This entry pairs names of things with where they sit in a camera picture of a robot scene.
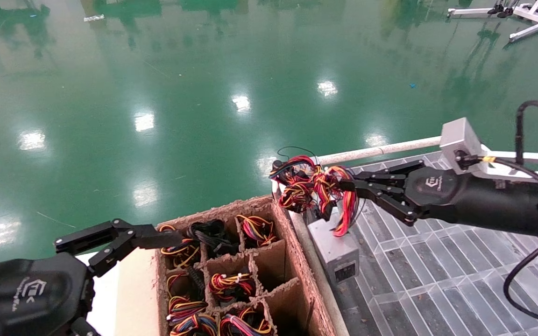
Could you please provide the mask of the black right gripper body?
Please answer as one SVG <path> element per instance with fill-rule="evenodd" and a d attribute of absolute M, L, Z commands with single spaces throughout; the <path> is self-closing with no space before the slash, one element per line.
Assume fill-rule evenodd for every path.
<path fill-rule="evenodd" d="M 538 237 L 538 183 L 424 167 L 408 175 L 406 200 L 422 219 Z"/>

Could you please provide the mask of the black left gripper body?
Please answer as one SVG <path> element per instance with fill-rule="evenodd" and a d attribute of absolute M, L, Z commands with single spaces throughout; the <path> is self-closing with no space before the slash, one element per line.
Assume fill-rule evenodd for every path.
<path fill-rule="evenodd" d="M 0 262 L 0 336 L 72 336 L 92 309 L 93 284 L 68 253 Z"/>

